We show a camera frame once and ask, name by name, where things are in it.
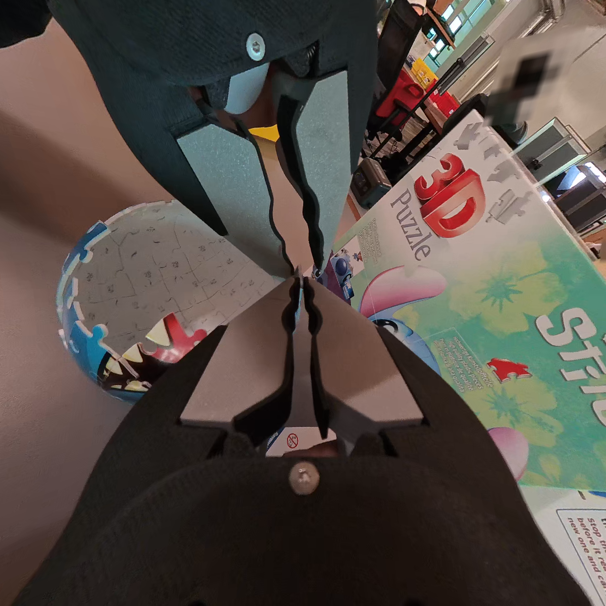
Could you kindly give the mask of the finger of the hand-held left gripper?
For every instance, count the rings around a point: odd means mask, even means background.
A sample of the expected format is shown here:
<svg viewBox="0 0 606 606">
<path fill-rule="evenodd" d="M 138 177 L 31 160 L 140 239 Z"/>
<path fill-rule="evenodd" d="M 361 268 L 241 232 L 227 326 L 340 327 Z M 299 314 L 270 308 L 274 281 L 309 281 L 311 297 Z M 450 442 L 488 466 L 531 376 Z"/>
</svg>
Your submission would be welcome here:
<svg viewBox="0 0 606 606">
<path fill-rule="evenodd" d="M 277 126 L 314 266 L 323 271 L 352 177 L 347 72 L 312 79 L 279 73 Z"/>
<path fill-rule="evenodd" d="M 225 238 L 271 276 L 294 268 L 273 219 L 274 197 L 261 152 L 241 120 L 234 128 L 207 121 L 176 139 L 219 216 Z"/>
</svg>

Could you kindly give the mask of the yellow crates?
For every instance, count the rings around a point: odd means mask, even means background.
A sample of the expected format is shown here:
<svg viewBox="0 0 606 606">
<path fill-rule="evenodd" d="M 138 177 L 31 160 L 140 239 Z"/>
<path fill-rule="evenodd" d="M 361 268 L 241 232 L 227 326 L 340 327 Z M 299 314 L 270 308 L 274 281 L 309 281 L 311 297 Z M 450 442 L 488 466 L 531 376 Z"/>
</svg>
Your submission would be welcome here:
<svg viewBox="0 0 606 606">
<path fill-rule="evenodd" d="M 429 68 L 423 59 L 417 58 L 411 65 L 412 78 L 424 90 L 431 88 L 438 80 L 436 74 Z"/>
</svg>

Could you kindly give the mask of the blue puzzle ball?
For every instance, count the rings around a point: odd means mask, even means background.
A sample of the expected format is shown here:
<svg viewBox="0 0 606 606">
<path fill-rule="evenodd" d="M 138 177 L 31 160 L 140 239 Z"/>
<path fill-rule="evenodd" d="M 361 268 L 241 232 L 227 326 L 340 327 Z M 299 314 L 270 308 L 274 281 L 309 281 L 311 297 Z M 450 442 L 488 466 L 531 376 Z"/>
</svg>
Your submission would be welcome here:
<svg viewBox="0 0 606 606">
<path fill-rule="evenodd" d="M 92 383 L 132 405 L 280 282 L 179 201 L 143 203 L 96 222 L 66 257 L 58 334 Z"/>
</svg>

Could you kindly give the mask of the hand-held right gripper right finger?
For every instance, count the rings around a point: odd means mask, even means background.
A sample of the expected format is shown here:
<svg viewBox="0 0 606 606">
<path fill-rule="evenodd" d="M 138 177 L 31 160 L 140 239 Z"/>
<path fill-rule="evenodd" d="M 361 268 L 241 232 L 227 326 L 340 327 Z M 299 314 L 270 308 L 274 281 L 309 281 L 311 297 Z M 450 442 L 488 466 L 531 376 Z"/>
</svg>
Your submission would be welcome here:
<svg viewBox="0 0 606 606">
<path fill-rule="evenodd" d="M 316 281 L 304 278 L 316 423 L 346 441 L 416 427 L 423 414 L 378 327 Z"/>
</svg>

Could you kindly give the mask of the dark grey power bank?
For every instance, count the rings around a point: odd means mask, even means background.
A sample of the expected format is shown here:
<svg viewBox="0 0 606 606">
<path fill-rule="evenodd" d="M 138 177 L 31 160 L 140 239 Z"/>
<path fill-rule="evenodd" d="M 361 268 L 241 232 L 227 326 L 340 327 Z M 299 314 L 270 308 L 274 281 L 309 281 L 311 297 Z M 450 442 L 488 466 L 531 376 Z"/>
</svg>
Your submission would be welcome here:
<svg viewBox="0 0 606 606">
<path fill-rule="evenodd" d="M 378 161 L 370 157 L 361 160 L 350 185 L 352 197 L 361 208 L 369 210 L 391 189 L 392 185 Z"/>
</svg>

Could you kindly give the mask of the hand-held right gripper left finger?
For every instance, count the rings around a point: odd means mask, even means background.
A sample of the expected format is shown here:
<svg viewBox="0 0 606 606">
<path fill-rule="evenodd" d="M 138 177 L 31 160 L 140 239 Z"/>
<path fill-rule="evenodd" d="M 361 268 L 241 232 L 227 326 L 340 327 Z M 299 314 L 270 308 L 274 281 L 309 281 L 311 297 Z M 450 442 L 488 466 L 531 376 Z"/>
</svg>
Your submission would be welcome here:
<svg viewBox="0 0 606 606">
<path fill-rule="evenodd" d="M 284 427 L 300 280 L 280 283 L 226 326 L 181 413 L 183 424 L 242 433 L 254 445 Z"/>
</svg>

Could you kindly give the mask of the green printed puzzle box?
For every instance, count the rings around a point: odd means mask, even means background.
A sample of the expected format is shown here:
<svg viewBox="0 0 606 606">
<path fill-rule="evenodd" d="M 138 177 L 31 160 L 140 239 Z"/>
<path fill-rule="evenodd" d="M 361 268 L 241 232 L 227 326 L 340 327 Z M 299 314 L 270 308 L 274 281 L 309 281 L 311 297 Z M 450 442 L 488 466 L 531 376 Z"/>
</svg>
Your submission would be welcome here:
<svg viewBox="0 0 606 606">
<path fill-rule="evenodd" d="M 306 275 L 466 401 L 605 605 L 605 279 L 503 139 L 471 111 Z"/>
</svg>

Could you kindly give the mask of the grey equipment case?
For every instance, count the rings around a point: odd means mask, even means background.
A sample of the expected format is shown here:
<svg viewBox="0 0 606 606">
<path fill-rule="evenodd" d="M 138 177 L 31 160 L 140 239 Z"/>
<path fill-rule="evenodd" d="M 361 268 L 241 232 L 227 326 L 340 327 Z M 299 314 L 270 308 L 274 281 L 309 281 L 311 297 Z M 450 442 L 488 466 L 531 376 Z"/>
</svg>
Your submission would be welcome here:
<svg viewBox="0 0 606 606">
<path fill-rule="evenodd" d="M 558 117 L 552 118 L 513 150 L 513 155 L 540 186 L 579 163 L 589 153 L 590 147 L 585 140 Z"/>
</svg>

